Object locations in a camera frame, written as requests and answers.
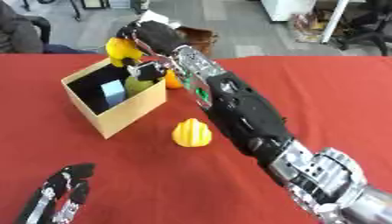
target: yellow toy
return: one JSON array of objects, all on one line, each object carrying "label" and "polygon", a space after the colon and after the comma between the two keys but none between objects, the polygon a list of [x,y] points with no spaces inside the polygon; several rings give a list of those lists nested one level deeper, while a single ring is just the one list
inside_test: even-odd
[{"label": "yellow toy", "polygon": [[171,133],[176,144],[184,147],[200,147],[208,145],[213,139],[213,133],[208,126],[195,118],[186,120],[177,125]]},{"label": "yellow toy", "polygon": [[106,44],[106,52],[115,67],[123,67],[123,59],[126,58],[140,63],[140,59],[143,56],[143,53],[137,49],[135,43],[126,38],[111,38]]}]

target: yellow box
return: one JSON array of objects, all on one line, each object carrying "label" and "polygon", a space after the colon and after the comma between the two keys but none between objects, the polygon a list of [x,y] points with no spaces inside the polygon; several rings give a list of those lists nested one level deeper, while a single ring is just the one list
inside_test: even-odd
[{"label": "yellow box", "polygon": [[69,98],[76,108],[98,129],[105,139],[124,129],[135,120],[146,115],[154,108],[166,102],[165,79],[145,89],[129,99],[115,105],[97,115],[81,98],[68,86],[88,74],[91,74],[110,64],[105,59],[79,72],[73,73],[61,80]]}]

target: blue cube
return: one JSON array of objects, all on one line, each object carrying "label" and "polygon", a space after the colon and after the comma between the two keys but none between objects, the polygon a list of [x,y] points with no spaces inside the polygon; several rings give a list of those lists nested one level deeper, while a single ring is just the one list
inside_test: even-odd
[{"label": "blue cube", "polygon": [[105,83],[101,89],[110,108],[125,100],[125,88],[119,80]]}]

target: white cabinet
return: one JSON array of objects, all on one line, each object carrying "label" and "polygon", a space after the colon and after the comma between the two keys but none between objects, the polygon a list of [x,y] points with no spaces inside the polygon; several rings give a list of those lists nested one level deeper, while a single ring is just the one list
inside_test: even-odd
[{"label": "white cabinet", "polygon": [[294,13],[313,9],[316,0],[261,0],[272,21],[287,21]]}]

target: brown bag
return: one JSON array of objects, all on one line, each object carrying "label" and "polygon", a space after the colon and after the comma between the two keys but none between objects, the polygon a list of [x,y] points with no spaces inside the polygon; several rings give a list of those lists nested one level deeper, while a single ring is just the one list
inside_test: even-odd
[{"label": "brown bag", "polygon": [[177,33],[195,49],[211,57],[213,45],[218,41],[218,35],[209,30],[180,26]]}]

